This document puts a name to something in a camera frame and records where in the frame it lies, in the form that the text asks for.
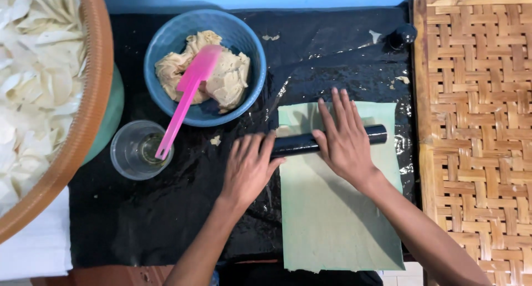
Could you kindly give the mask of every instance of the pink spatula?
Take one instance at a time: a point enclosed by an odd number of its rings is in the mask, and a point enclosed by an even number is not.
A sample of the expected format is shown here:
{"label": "pink spatula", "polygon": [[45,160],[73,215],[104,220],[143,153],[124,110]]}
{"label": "pink spatula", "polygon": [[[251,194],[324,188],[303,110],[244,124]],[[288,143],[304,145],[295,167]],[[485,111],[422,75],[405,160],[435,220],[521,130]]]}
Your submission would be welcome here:
{"label": "pink spatula", "polygon": [[183,91],[183,97],[177,104],[176,111],[173,113],[172,120],[164,133],[163,140],[157,149],[155,157],[164,160],[172,147],[177,132],[183,124],[183,119],[187,115],[188,108],[194,94],[202,81],[206,81],[212,74],[216,62],[222,52],[220,45],[204,46],[192,60],[187,71],[176,86],[176,90]]}

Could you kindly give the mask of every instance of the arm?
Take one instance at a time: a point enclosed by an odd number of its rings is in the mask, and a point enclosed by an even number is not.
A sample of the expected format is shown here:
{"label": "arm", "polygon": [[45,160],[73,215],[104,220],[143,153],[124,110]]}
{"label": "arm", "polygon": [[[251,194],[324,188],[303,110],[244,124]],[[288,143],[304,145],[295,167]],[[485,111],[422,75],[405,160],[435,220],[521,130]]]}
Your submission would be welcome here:
{"label": "arm", "polygon": [[222,192],[198,235],[170,272],[165,286],[209,285],[214,266],[236,222],[285,160],[278,158],[270,162],[274,140],[275,132],[271,131],[266,137],[263,133],[249,134],[233,143]]}
{"label": "arm", "polygon": [[335,124],[323,99],[318,107],[327,134],[312,132],[323,160],[367,195],[386,216],[410,253],[440,285],[491,285],[486,274],[445,231],[406,200],[371,161],[369,138],[354,101],[332,90]]}

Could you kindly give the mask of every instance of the finger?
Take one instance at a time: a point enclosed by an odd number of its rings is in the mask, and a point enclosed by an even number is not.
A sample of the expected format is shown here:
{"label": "finger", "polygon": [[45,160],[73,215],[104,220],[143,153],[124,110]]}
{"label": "finger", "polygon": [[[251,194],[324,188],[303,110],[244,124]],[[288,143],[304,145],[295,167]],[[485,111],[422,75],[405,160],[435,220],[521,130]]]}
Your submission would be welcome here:
{"label": "finger", "polygon": [[251,138],[253,137],[253,134],[246,134],[240,141],[240,148],[238,150],[238,155],[243,156],[247,153],[247,149],[249,147],[249,144],[251,143]]}
{"label": "finger", "polygon": [[359,110],[356,108],[354,100],[351,101],[351,106],[353,107],[353,117],[355,119],[356,129],[362,133],[365,133],[364,122],[362,121],[362,118],[359,115]]}
{"label": "finger", "polygon": [[262,142],[260,158],[261,160],[270,160],[271,151],[273,150],[273,144],[275,143],[275,130],[271,130],[264,142]]}
{"label": "finger", "polygon": [[314,137],[314,140],[316,140],[316,143],[318,143],[318,146],[320,146],[321,156],[323,160],[325,160],[326,163],[329,162],[329,145],[327,143],[327,137],[325,136],[325,133],[321,130],[313,130],[312,136]]}
{"label": "finger", "polygon": [[258,156],[259,155],[259,147],[261,146],[261,142],[264,139],[265,134],[255,133],[251,137],[251,143],[249,144],[249,148],[247,149],[247,156]]}
{"label": "finger", "polygon": [[345,110],[338,95],[338,89],[335,87],[332,89],[332,107],[336,113],[336,124],[338,125],[338,131],[347,126],[347,119],[345,118]]}
{"label": "finger", "polygon": [[333,117],[331,116],[331,113],[329,113],[325,102],[323,102],[323,99],[321,98],[318,99],[318,110],[320,111],[323,126],[325,126],[325,131],[327,134],[331,136],[335,135],[338,131],[336,130]]}
{"label": "finger", "polygon": [[231,152],[229,153],[229,158],[235,157],[239,148],[240,148],[240,139],[236,139],[233,142],[233,146],[231,147]]}
{"label": "finger", "polygon": [[268,180],[270,180],[271,175],[273,175],[273,173],[275,172],[275,169],[278,168],[285,161],[286,161],[286,158],[284,157],[276,158],[270,161],[270,164],[268,165],[268,169],[266,170],[266,183],[268,183]]}
{"label": "finger", "polygon": [[344,110],[345,110],[345,117],[347,119],[347,124],[349,125],[349,128],[351,130],[355,130],[356,122],[355,122],[355,117],[353,115],[353,108],[351,106],[351,103],[349,102],[349,95],[347,95],[347,91],[345,89],[342,89],[341,93],[342,93],[341,95],[342,106],[344,107]]}

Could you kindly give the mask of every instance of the bamboo mat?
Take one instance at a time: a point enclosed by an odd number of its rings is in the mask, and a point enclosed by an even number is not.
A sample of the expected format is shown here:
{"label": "bamboo mat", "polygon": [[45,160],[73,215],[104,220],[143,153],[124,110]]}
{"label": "bamboo mat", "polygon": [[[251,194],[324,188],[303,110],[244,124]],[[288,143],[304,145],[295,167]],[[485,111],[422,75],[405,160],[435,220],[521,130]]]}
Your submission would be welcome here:
{"label": "bamboo mat", "polygon": [[413,21],[423,211],[493,284],[532,285],[532,0],[414,0]]}

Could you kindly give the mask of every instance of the blue bowl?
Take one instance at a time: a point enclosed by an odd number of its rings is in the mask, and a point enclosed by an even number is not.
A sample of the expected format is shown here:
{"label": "blue bowl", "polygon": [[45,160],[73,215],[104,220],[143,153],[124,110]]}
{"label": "blue bowl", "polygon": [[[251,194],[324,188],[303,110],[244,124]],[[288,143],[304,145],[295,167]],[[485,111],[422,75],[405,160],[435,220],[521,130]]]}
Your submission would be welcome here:
{"label": "blue bowl", "polygon": [[183,123],[191,126],[216,126],[233,120],[245,112],[259,96],[266,77],[264,50],[255,33],[242,20],[222,11],[196,10],[183,13],[165,23],[155,34],[144,57],[144,79],[155,103],[173,116],[177,102],[164,92],[155,74],[155,63],[169,52],[181,53],[189,35],[211,30],[222,37],[222,45],[234,54],[243,52],[251,59],[248,87],[243,103],[226,114],[219,114],[218,103],[209,99],[190,106]]}

